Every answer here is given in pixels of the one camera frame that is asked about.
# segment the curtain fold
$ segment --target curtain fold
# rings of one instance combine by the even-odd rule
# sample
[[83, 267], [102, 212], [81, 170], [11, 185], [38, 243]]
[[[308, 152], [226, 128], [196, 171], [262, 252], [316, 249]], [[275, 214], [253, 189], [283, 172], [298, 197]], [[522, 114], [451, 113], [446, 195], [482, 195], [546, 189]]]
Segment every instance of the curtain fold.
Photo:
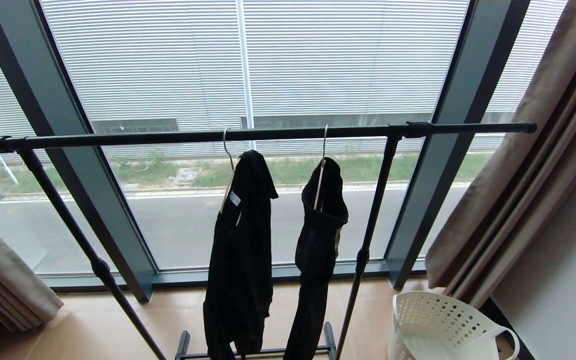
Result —
[[508, 134], [426, 255], [430, 287], [480, 306], [576, 184], [576, 1], [567, 3]]
[[0, 237], [0, 322], [26, 331], [51, 321], [64, 305]]

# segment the road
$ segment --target road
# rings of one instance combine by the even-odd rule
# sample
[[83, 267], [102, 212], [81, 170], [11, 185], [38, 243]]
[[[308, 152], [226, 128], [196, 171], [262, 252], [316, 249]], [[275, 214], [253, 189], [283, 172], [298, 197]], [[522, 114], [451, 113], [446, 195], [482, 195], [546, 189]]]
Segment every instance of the road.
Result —
[[[450, 189], [428, 239], [434, 239], [466, 187]], [[345, 191], [349, 221], [343, 227], [338, 259], [355, 259], [366, 231], [374, 190]], [[389, 189], [382, 203], [370, 254], [384, 255], [402, 206], [405, 189]], [[221, 194], [171, 198], [128, 198], [141, 232], [161, 269], [207, 266]], [[106, 252], [82, 212], [66, 202], [100, 255]], [[293, 262], [297, 237], [304, 223], [298, 192], [280, 193], [272, 201], [272, 260]], [[51, 204], [0, 202], [0, 235], [39, 274], [90, 272], [90, 264]], [[431, 241], [426, 241], [422, 255]]]

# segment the white plastic basket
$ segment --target white plastic basket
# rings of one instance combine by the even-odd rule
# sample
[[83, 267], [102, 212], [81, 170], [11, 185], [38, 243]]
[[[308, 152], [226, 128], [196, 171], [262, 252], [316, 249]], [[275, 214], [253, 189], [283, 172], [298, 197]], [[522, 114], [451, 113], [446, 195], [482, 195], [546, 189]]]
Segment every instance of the white plastic basket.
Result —
[[410, 291], [392, 299], [393, 331], [389, 360], [498, 360], [495, 338], [508, 331], [519, 354], [519, 340], [474, 307], [454, 298]]

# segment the corrugated metal wall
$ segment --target corrugated metal wall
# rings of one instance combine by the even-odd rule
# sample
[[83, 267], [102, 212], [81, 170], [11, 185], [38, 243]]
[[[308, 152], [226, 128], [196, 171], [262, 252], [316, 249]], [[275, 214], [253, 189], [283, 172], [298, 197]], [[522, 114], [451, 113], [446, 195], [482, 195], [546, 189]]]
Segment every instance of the corrugated metal wall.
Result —
[[[181, 131], [240, 128], [246, 116], [234, 0], [42, 0], [91, 121], [175, 118]], [[514, 112], [565, 0], [533, 0], [488, 107]], [[433, 111], [466, 0], [245, 0], [255, 116]], [[0, 135], [32, 135], [0, 70]], [[501, 135], [476, 136], [493, 148]], [[331, 139], [329, 151], [381, 151], [383, 139]], [[259, 141], [264, 153], [318, 151], [320, 140]], [[404, 140], [400, 150], [420, 148]], [[229, 150], [247, 149], [232, 143]], [[162, 146], [170, 157], [219, 143]], [[105, 148], [143, 157], [150, 146]]]

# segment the rack base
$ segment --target rack base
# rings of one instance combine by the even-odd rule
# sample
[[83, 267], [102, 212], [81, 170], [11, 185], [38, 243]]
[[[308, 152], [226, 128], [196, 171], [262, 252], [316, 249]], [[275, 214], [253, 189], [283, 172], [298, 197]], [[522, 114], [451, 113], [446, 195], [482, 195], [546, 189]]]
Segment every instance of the rack base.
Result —
[[[335, 360], [337, 358], [337, 346], [335, 344], [335, 337], [332, 333], [332, 326], [330, 322], [326, 322], [324, 324], [324, 335], [326, 338], [326, 344], [317, 346], [317, 351], [325, 351], [328, 355], [330, 360]], [[188, 351], [188, 345], [190, 344], [190, 333], [188, 331], [183, 331], [181, 334], [181, 339], [179, 339], [179, 347], [177, 348], [176, 355], [174, 356], [174, 360], [186, 360], [186, 359], [210, 359], [207, 353], [192, 353], [186, 354]], [[246, 354], [247, 358], [251, 357], [265, 357], [267, 358], [269, 355], [272, 354], [281, 354], [285, 353], [286, 348], [269, 348], [269, 349], [262, 349], [259, 353], [250, 353]]]

